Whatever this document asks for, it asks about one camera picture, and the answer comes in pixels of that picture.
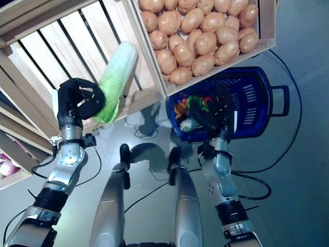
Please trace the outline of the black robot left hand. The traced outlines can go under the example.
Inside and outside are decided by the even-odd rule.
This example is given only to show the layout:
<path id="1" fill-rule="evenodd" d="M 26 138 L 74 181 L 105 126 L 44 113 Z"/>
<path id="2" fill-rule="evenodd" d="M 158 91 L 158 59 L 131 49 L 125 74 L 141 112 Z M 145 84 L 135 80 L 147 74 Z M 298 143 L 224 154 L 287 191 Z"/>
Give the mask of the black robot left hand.
<path id="1" fill-rule="evenodd" d="M 95 83 L 80 78 L 63 82 L 57 90 L 59 129 L 66 126 L 82 128 L 82 121 L 96 116 L 105 102 L 104 93 Z"/>

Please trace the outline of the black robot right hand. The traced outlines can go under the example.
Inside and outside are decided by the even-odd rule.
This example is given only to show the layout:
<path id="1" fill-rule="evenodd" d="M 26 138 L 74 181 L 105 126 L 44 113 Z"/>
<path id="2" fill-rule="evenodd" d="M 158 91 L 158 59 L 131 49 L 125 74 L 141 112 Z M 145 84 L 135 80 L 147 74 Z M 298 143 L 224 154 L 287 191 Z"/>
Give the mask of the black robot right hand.
<path id="1" fill-rule="evenodd" d="M 196 100 L 190 101 L 190 114 L 206 129 L 208 138 L 221 138 L 229 143 L 234 135 L 234 108 L 231 95 L 224 84 L 214 89 L 208 108 L 209 111 L 205 111 Z"/>

